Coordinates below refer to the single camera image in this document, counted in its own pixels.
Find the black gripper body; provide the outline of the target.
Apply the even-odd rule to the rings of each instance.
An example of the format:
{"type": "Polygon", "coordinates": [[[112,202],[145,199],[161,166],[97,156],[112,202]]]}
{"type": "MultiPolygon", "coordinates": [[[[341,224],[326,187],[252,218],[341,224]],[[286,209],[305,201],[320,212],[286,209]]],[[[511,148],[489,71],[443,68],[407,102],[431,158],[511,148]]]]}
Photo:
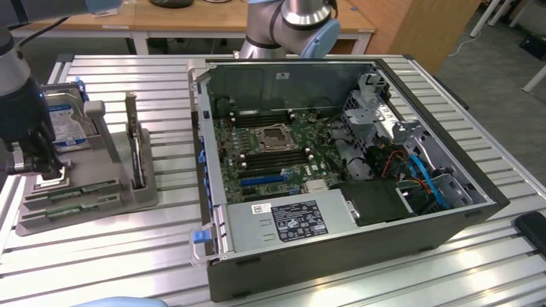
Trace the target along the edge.
{"type": "Polygon", "coordinates": [[[49,143],[56,138],[46,100],[33,77],[1,96],[1,139],[5,143],[18,142],[29,131],[38,131],[49,143]]]}

